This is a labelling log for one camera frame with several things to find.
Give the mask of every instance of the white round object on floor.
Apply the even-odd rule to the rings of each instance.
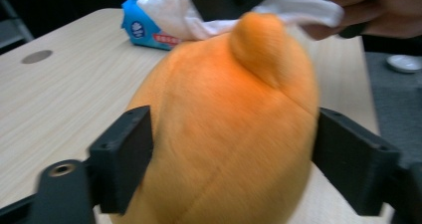
[[[401,73],[416,73],[422,70],[422,61],[416,57],[394,55],[387,59],[392,69]]]

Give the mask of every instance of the stuffed toy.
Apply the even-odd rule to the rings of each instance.
[[[128,109],[150,106],[154,151],[113,223],[286,223],[311,170],[318,95],[306,52],[272,14],[176,46]]]

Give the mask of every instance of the light wood surface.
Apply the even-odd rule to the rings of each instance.
[[[0,208],[32,194],[38,174],[87,147],[125,110],[134,91],[167,52],[133,46],[122,11],[104,9],[0,57]],[[321,106],[377,132],[360,40],[310,41],[291,29],[316,65]],[[51,50],[35,64],[21,61]],[[290,223],[386,223],[354,214],[314,168]],[[100,223],[109,223],[105,215]]]

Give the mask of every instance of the human hand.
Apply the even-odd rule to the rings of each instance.
[[[422,0],[331,0],[341,6],[344,16],[335,28],[304,25],[303,29],[320,40],[346,27],[366,23],[363,34],[411,38],[422,35]]]

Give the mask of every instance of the gray carpet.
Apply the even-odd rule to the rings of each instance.
[[[422,161],[422,72],[388,68],[389,54],[366,53],[380,135],[402,150],[400,164]]]

